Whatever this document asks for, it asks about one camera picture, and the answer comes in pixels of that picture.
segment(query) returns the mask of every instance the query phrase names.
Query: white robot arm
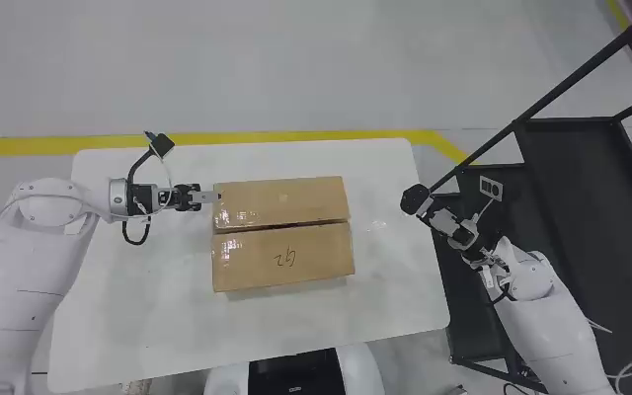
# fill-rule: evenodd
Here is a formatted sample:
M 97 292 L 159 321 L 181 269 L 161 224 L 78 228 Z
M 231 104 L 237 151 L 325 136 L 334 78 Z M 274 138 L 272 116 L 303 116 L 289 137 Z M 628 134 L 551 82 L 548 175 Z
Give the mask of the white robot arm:
M 614 395 L 587 318 L 543 254 L 525 253 L 507 237 L 487 251 L 478 216 L 459 218 L 422 185 L 404 192 L 401 208 L 479 271 L 513 346 L 550 394 Z
M 0 394 L 30 393 L 41 331 L 76 279 L 99 218 L 112 223 L 166 208 L 197 211 L 219 198 L 197 184 L 134 184 L 136 168 L 152 155 L 162 161 L 173 147 L 164 134 L 147 135 L 150 149 L 127 179 L 102 180 L 93 190 L 58 179 L 22 183 L 0 211 Z M 83 221 L 78 232 L 64 234 L 64 226 L 75 221 Z M 125 240 L 142 244 L 149 224 L 140 241 L 129 240 L 124 225 Z

